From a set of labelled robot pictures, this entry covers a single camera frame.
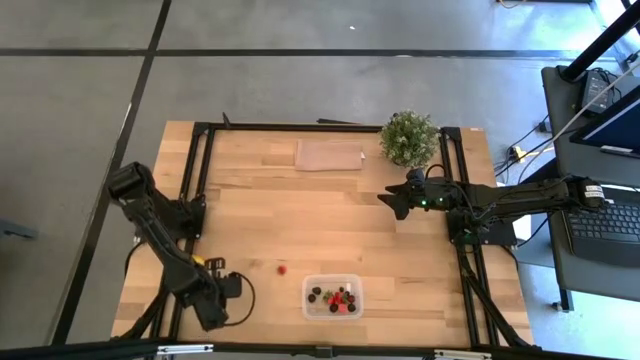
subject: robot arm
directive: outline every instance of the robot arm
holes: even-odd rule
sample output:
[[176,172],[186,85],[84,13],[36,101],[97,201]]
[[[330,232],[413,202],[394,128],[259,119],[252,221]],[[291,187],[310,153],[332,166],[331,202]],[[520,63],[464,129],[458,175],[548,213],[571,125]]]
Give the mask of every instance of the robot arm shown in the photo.
[[481,233],[497,222],[511,222],[527,214],[553,211],[598,211],[606,206],[602,188],[590,179],[551,179],[541,182],[493,188],[425,179],[421,169],[407,173],[404,184],[385,188],[393,195],[378,195],[403,220],[409,210],[447,211],[455,228]]
[[139,163],[116,171],[107,181],[107,190],[162,263],[164,285],[176,300],[185,308],[194,307],[204,330],[224,326],[229,318],[226,300],[241,295],[241,277],[237,273],[220,277],[217,270],[224,267],[224,259],[207,268],[176,245],[179,238],[196,235],[202,208],[167,199],[155,188],[151,171]]

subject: concrete floor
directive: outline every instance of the concrete floor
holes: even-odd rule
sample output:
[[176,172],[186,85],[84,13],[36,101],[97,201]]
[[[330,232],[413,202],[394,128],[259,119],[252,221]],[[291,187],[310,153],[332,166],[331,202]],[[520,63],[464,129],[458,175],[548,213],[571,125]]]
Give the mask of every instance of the concrete floor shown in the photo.
[[[146,48],[160,5],[0,1],[0,47]],[[591,9],[580,4],[527,3],[509,11],[492,0],[182,0],[171,7],[160,47],[576,50],[599,33]],[[36,241],[0,242],[1,348],[46,341],[141,63],[137,57],[0,57],[0,218],[40,232]],[[558,63],[156,58],[125,163],[153,164],[167,120],[219,121],[225,111],[236,122],[324,117],[382,124],[403,108],[430,113],[440,125],[484,127],[498,161],[505,146],[546,114],[540,69]],[[522,146],[540,139],[534,135]],[[108,338],[132,232],[121,212],[110,209],[70,341]],[[548,307],[558,299],[553,270],[521,266],[520,274],[538,345],[623,358],[640,353],[639,304],[576,294],[577,310],[557,313]]]

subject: clear plastic container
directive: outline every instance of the clear plastic container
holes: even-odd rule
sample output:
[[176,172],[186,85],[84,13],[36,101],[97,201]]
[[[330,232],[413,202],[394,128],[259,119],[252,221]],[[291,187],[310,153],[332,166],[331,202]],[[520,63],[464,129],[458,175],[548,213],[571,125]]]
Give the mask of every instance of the clear plastic container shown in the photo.
[[[315,295],[316,300],[312,303],[309,301],[309,295],[313,294],[313,288],[321,289],[320,295]],[[355,297],[353,305],[355,311],[331,312],[329,300],[327,300],[328,292],[334,294],[333,300],[336,299],[335,293],[344,288],[344,292],[349,292]],[[342,301],[343,305],[348,306],[349,302]],[[362,281],[358,275],[354,274],[327,274],[327,275],[309,275],[302,281],[302,313],[309,320],[353,320],[362,316],[364,307],[364,293],[362,291]]]

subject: wooden tabletop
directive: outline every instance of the wooden tabletop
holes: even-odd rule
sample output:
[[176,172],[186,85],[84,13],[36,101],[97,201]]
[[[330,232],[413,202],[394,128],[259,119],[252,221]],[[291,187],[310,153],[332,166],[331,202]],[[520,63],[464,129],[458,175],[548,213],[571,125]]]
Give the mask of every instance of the wooden tabletop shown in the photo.
[[[168,122],[153,175],[169,198],[179,192],[192,122]],[[471,182],[495,185],[482,129],[462,129]],[[366,156],[360,171],[294,170],[298,139],[354,140]],[[251,279],[256,306],[242,325],[204,332],[193,308],[179,338],[238,343],[372,346],[469,345],[460,274],[444,213],[413,211],[396,221],[376,194],[404,182],[406,170],[380,154],[377,134],[217,131],[206,185],[207,213],[195,253],[224,257],[227,269]],[[441,163],[436,155],[431,163]],[[457,164],[452,159],[452,166]],[[194,171],[194,182],[199,166]],[[431,176],[441,175],[434,169]],[[483,247],[491,295],[509,323],[532,342],[518,272],[499,247]],[[277,267],[286,265],[286,275]],[[162,267],[148,246],[132,257],[113,335],[128,330],[155,296]],[[301,310],[302,280],[312,274],[357,274],[364,287],[358,320],[311,321]],[[229,321],[242,318],[251,292],[228,302]],[[163,334],[172,306],[167,307]],[[487,342],[476,299],[481,339]]]

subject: green plant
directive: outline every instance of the green plant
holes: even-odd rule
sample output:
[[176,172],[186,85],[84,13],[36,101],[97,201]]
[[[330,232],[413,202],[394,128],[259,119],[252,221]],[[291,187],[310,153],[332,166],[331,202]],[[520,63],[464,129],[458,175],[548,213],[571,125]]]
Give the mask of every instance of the green plant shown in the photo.
[[393,114],[390,120],[380,132],[382,154],[396,165],[424,167],[438,147],[438,127],[429,115],[411,110]]

